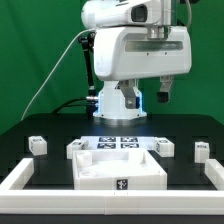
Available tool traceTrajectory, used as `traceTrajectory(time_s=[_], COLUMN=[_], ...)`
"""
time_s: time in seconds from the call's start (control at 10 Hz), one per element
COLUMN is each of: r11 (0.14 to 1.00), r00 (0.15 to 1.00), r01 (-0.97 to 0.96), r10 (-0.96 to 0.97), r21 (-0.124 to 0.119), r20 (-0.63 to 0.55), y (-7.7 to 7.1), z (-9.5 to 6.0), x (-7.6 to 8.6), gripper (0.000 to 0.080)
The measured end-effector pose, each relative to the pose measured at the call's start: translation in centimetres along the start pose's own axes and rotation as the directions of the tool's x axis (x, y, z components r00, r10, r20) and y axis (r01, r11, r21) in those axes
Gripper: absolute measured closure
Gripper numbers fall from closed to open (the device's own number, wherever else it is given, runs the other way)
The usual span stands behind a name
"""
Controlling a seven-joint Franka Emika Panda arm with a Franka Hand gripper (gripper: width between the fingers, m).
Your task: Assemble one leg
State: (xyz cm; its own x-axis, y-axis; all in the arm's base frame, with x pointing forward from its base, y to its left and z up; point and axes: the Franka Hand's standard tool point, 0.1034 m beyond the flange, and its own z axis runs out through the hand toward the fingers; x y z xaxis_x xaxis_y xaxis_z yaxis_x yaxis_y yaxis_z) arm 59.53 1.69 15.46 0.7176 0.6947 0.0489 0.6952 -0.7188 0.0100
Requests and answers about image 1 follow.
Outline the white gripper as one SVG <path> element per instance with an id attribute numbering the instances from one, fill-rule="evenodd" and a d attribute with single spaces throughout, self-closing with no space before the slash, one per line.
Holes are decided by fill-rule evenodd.
<path id="1" fill-rule="evenodd" d="M 170 101 L 173 77 L 188 73 L 191 42 L 185 27 L 170 27 L 167 39 L 149 39 L 146 27 L 100 29 L 94 40 L 94 70 L 102 81 L 120 81 L 127 109 L 138 109 L 135 80 L 160 77 L 159 103 Z"/>

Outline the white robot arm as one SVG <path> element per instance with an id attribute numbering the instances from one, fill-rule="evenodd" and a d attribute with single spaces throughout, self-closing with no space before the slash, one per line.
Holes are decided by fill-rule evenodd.
<path id="1" fill-rule="evenodd" d="M 178 0 L 88 0 L 83 25 L 95 33 L 93 61 L 104 82 L 94 120 L 128 125 L 147 116 L 138 81 L 158 77 L 161 102 L 169 100 L 173 77 L 190 71 L 188 28 L 177 23 Z"/>

